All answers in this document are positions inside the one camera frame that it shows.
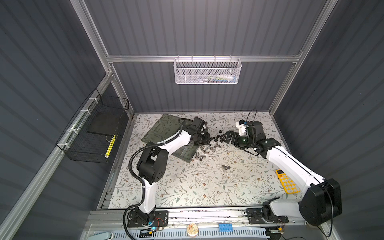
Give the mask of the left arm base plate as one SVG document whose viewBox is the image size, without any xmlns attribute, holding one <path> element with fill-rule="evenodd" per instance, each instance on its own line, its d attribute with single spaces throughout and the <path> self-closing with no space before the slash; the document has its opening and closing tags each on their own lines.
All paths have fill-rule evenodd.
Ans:
<svg viewBox="0 0 384 240">
<path fill-rule="evenodd" d="M 128 228 L 138 227 L 166 227 L 168 225 L 168 211 L 152 211 L 145 214 L 140 210 L 130 211 L 127 215 L 126 226 Z"/>
</svg>

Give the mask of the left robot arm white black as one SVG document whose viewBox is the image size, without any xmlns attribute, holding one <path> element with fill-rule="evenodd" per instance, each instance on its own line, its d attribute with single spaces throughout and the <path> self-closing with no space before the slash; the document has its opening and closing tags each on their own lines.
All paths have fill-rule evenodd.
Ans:
<svg viewBox="0 0 384 240">
<path fill-rule="evenodd" d="M 131 174 L 142 184 L 143 193 L 138 212 L 146 216 L 156 209 L 157 185 L 165 174 L 169 156 L 190 143 L 201 146 L 211 142 L 207 123 L 201 118 L 180 119 L 178 123 L 179 128 L 170 137 L 157 143 L 149 142 L 137 151 L 137 154 L 141 154 L 137 164 L 138 174 L 133 171 Z"/>
</svg>

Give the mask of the green compartment organizer box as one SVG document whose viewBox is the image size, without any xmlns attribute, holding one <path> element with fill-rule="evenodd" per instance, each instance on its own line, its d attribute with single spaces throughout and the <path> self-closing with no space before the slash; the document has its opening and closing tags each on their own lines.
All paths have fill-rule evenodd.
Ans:
<svg viewBox="0 0 384 240">
<path fill-rule="evenodd" d="M 178 122 L 179 117 L 164 114 L 158 121 L 151 127 L 151 129 L 144 135 L 142 142 L 144 143 L 157 143 L 164 141 L 171 136 L 175 135 L 180 130 Z M 183 146 L 176 150 L 172 155 L 187 163 L 192 161 L 199 147 L 186 147 Z"/>
</svg>

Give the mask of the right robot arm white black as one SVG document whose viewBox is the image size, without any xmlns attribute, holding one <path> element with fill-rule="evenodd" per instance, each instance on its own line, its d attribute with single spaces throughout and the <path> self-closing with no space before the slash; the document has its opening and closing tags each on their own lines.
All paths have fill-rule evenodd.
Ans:
<svg viewBox="0 0 384 240">
<path fill-rule="evenodd" d="M 236 123 L 237 132 L 227 131 L 220 139 L 240 150 L 253 149 L 258 155 L 277 165 L 299 188 L 302 198 L 274 198 L 263 203 L 262 218 L 275 223 L 280 217 L 300 218 L 319 226 L 343 212 L 341 186 L 334 179 L 325 179 L 293 157 L 280 142 L 267 138 L 259 121 Z"/>
</svg>

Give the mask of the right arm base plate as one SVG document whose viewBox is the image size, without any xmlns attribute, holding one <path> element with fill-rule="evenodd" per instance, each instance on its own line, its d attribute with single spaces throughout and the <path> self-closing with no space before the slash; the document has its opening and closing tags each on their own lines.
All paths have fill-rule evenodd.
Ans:
<svg viewBox="0 0 384 240">
<path fill-rule="evenodd" d="M 244 212 L 250 224 L 287 224 L 289 222 L 286 216 L 276 216 L 266 207 L 248 208 Z"/>
</svg>

